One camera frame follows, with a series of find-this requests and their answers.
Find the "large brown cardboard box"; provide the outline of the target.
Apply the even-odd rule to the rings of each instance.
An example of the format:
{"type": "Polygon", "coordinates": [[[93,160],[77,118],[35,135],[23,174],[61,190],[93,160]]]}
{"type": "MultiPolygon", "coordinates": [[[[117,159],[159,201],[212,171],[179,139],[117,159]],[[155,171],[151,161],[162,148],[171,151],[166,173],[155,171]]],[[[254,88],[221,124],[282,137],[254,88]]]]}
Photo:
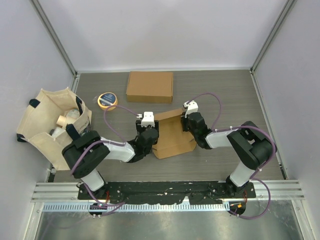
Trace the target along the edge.
{"type": "Polygon", "coordinates": [[[170,104],[173,101],[173,78],[172,72],[131,71],[126,99],[135,103],[170,104]]]}

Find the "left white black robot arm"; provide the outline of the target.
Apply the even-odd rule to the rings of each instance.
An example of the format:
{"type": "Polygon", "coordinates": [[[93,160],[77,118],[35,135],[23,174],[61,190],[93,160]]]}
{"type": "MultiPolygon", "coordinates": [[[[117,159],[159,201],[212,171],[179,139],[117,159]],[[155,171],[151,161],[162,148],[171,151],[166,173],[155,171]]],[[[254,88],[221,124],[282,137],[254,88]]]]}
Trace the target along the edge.
{"type": "Polygon", "coordinates": [[[126,142],[116,142],[101,137],[91,130],[78,135],[61,152],[71,174],[81,180],[79,190],[100,200],[107,193],[107,182],[98,172],[98,165],[104,160],[118,160],[124,163],[136,163],[152,152],[158,143],[159,121],[153,123],[136,120],[137,135],[126,142]]]}

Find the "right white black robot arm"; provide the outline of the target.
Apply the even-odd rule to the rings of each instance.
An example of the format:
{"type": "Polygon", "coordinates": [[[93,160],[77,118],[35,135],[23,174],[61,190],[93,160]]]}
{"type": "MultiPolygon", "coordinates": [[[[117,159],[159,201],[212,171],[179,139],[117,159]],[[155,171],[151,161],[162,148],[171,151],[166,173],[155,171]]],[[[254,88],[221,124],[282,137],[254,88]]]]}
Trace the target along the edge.
{"type": "Polygon", "coordinates": [[[271,137],[247,121],[228,129],[209,129],[199,112],[183,113],[182,130],[192,134],[197,145],[206,150],[232,147],[240,159],[235,170],[226,179],[226,193],[238,197],[261,168],[276,154],[277,147],[271,137]]]}

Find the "yellow masking tape roll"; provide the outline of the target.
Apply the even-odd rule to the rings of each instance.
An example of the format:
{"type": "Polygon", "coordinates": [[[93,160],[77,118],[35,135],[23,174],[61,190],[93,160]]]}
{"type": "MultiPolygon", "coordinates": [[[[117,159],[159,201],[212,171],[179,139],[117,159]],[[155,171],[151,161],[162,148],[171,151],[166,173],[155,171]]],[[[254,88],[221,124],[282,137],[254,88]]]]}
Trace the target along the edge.
{"type": "Polygon", "coordinates": [[[103,111],[112,111],[118,105],[118,97],[112,92],[105,92],[97,98],[97,104],[103,111]]]}

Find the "cardboard tube in bag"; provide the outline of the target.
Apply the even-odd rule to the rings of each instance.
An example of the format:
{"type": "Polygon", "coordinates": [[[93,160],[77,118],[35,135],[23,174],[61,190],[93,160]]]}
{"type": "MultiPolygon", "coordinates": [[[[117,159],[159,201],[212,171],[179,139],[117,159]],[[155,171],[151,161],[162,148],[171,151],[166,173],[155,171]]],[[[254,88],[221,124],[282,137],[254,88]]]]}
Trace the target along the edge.
{"type": "Polygon", "coordinates": [[[58,126],[61,126],[62,128],[65,127],[68,123],[67,123],[67,117],[60,115],[56,121],[56,124],[58,126]]]}

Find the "beige canvas tote bag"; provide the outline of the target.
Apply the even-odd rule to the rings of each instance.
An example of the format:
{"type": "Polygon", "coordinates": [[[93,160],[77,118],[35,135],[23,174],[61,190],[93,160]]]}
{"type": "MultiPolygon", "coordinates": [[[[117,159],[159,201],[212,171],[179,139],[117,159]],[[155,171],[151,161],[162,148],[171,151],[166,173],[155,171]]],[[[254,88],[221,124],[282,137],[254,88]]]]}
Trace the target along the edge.
{"type": "Polygon", "coordinates": [[[68,171],[62,150],[72,143],[72,138],[63,129],[57,136],[50,131],[57,127],[59,116],[77,109],[80,116],[72,123],[74,130],[82,134],[91,123],[92,111],[69,88],[59,91],[41,89],[39,94],[29,101],[20,124],[16,130],[18,142],[28,142],[39,150],[58,171],[68,171]]]}

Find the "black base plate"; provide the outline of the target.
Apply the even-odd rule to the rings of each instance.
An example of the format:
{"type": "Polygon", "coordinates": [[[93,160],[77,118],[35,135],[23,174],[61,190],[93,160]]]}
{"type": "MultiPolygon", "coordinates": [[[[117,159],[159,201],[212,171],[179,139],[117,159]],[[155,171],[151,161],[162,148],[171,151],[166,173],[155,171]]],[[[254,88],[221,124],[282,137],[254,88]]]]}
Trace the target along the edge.
{"type": "Polygon", "coordinates": [[[191,205],[204,205],[256,197],[253,183],[240,189],[224,181],[110,181],[92,194],[97,200],[128,205],[179,205],[185,198],[191,205]]]}

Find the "left aluminium frame post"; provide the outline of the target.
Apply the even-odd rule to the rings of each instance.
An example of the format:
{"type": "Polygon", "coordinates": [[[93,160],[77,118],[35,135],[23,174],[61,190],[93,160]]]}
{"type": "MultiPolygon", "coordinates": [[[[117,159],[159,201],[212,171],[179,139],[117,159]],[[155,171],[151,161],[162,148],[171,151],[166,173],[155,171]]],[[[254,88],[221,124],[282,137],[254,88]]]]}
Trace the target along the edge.
{"type": "Polygon", "coordinates": [[[61,55],[64,63],[66,64],[67,68],[69,69],[69,71],[71,72],[71,75],[73,77],[77,76],[77,71],[74,67],[74,65],[72,64],[72,61],[70,60],[65,48],[62,45],[62,42],[60,41],[56,31],[54,30],[47,14],[45,13],[41,3],[39,0],[30,0],[29,1],[31,3],[31,5],[33,6],[35,12],[37,13],[40,21],[42,22],[44,28],[46,29],[48,35],[50,36],[53,44],[55,45],[57,51],[59,52],[59,54],[61,55]]]}

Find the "aluminium frame post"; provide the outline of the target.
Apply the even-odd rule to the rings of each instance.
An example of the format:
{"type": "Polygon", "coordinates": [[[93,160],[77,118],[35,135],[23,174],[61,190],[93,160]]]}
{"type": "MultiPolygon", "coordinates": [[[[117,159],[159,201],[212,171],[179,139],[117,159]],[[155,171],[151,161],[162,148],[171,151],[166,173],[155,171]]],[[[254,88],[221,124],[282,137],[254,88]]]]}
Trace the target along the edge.
{"type": "Polygon", "coordinates": [[[287,0],[285,2],[282,10],[280,11],[275,23],[273,24],[273,26],[269,32],[266,40],[264,41],[257,57],[255,58],[252,67],[250,68],[250,72],[252,74],[257,70],[260,62],[262,61],[262,59],[266,55],[268,49],[270,48],[272,42],[275,40],[277,34],[279,33],[281,27],[283,26],[284,22],[286,21],[288,15],[290,14],[292,9],[294,8],[296,2],[297,2],[297,0],[287,0]]]}
{"type": "Polygon", "coordinates": [[[74,65],[72,64],[72,61],[70,60],[65,48],[62,45],[62,42],[60,41],[56,31],[54,30],[47,14],[45,13],[41,3],[39,0],[30,0],[29,1],[31,3],[31,5],[33,6],[35,12],[37,13],[40,21],[42,22],[44,28],[46,29],[48,35],[50,36],[53,44],[55,45],[57,51],[59,52],[59,54],[61,55],[64,63],[66,64],[67,68],[69,69],[69,71],[71,72],[71,75],[73,77],[77,76],[77,71],[74,67],[74,65]]]}

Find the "right aluminium frame post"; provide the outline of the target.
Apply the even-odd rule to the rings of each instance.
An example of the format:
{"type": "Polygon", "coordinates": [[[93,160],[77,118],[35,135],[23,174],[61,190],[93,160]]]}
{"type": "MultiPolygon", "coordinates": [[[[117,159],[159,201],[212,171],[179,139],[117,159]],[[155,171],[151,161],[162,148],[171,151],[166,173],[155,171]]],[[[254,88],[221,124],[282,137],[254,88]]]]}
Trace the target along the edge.
{"type": "Polygon", "coordinates": [[[250,68],[250,72],[252,74],[257,70],[260,62],[262,61],[262,59],[266,55],[268,49],[270,48],[272,42],[275,40],[277,34],[279,33],[281,27],[283,26],[284,22],[286,21],[288,15],[290,14],[292,9],[294,8],[296,2],[297,2],[297,0],[287,0],[285,2],[282,10],[280,11],[275,23],[273,24],[273,26],[269,32],[266,40],[264,41],[257,57],[255,58],[252,67],[250,68]]]}

